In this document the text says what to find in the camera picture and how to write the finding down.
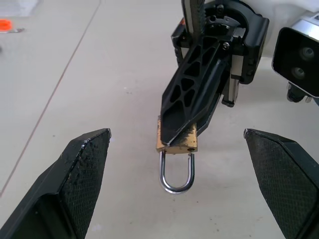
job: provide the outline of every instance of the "gray floor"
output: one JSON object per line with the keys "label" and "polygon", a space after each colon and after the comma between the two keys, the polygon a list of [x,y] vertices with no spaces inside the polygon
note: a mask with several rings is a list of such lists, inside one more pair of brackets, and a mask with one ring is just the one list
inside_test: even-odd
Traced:
{"label": "gray floor", "polygon": [[[169,195],[159,184],[155,144],[161,95],[177,68],[169,36],[181,19],[180,2],[103,1],[61,78],[98,4],[45,2],[16,20],[24,35],[0,36],[0,226],[71,139],[109,127],[113,137],[88,239],[283,239],[259,191],[243,131],[294,139],[317,159],[319,108],[288,102],[287,82],[263,58],[254,82],[240,87],[236,106],[219,104],[199,137],[194,186]],[[51,19],[61,13],[65,27],[52,32]],[[169,182],[183,183],[186,171],[186,158],[167,157]]]}

